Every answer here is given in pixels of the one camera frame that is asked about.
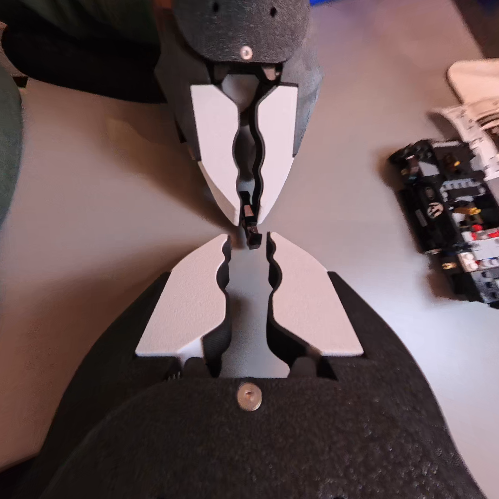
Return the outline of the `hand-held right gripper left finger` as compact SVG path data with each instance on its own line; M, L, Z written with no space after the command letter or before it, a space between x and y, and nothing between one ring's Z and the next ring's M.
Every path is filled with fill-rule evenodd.
M231 251L221 234L184 257L171 271L136 346L138 357L208 359L203 339L227 317L227 299L217 277Z

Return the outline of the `white tray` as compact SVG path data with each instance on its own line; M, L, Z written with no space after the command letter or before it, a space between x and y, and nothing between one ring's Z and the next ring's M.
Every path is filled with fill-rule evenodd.
M498 58L461 60L447 70L447 80L461 103L498 97Z

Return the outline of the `black lego car model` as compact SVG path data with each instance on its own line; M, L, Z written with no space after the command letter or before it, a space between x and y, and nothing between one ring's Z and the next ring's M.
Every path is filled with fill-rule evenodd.
M391 154L398 198L421 251L459 299L498 309L498 203L459 140L420 140Z

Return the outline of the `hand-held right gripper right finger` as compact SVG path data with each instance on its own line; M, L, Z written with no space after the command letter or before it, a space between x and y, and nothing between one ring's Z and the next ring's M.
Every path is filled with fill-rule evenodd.
M364 350L327 269L301 247L268 232L271 286L267 344L281 360L359 357Z

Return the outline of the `white sticker sheet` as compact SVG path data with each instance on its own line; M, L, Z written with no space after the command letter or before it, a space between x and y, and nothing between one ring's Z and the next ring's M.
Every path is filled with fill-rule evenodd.
M498 97L436 108L432 112L451 123L463 141L487 149L487 158L498 155Z

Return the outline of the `long black lego plate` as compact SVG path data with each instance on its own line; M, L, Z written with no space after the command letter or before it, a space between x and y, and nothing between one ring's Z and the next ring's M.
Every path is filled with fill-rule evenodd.
M260 248L262 234L258 230L258 218L256 209L252 204L252 197L248 191L239 191L241 200L240 222L246 237L248 249L255 250Z

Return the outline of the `black mesh pad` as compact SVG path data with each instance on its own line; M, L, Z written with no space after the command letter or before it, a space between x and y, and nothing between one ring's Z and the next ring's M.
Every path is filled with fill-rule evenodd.
M128 40L80 40L49 26L10 25L9 61L28 78L129 102L166 103L154 74L159 47Z

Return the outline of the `person's green sweatshirt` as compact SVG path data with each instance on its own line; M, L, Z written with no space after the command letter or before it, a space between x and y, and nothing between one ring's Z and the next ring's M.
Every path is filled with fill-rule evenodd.
M15 81L1 66L1 224L12 203L22 151L22 98Z

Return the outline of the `person's left forearm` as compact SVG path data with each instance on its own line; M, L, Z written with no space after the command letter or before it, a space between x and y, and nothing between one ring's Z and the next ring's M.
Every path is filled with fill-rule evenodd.
M79 39L123 38L159 43L153 1L1 1L1 21L45 21Z

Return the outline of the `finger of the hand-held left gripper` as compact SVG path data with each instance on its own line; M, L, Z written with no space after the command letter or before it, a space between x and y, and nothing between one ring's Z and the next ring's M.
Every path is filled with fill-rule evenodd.
M190 87L200 159L198 166L215 202L235 226L240 224L240 170L234 157L240 130L236 103L212 84Z
M263 159L257 171L258 224L276 203L294 161L297 97L297 86L277 85L257 104L256 125L263 146Z

